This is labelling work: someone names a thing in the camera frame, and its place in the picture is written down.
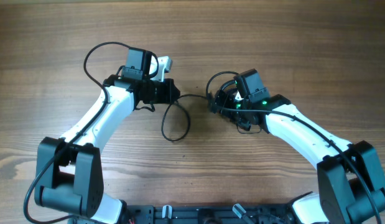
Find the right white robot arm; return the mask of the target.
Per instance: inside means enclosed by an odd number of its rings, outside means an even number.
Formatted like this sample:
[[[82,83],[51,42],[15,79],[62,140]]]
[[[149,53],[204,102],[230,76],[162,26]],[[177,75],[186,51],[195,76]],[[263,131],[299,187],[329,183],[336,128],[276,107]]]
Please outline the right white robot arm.
[[[261,131],[285,141],[317,171],[318,191],[291,201],[291,223],[381,222],[385,211],[385,174],[375,148],[329,133],[304,116],[282,95],[271,96],[255,69],[231,72],[232,80],[212,95],[210,110],[230,119],[238,130]]]

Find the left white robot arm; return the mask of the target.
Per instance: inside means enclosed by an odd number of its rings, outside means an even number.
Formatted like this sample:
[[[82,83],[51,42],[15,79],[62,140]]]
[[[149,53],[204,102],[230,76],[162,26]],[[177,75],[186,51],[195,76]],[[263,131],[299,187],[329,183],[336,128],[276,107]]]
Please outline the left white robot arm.
[[[59,138],[44,138],[37,148],[36,176],[24,199],[65,212],[69,222],[135,223],[135,213],[124,200],[104,192],[101,153],[124,118],[139,110],[154,111],[156,104],[171,104],[180,92],[165,74],[172,59],[139,48],[128,48],[126,63],[99,84],[100,96],[74,127]]]

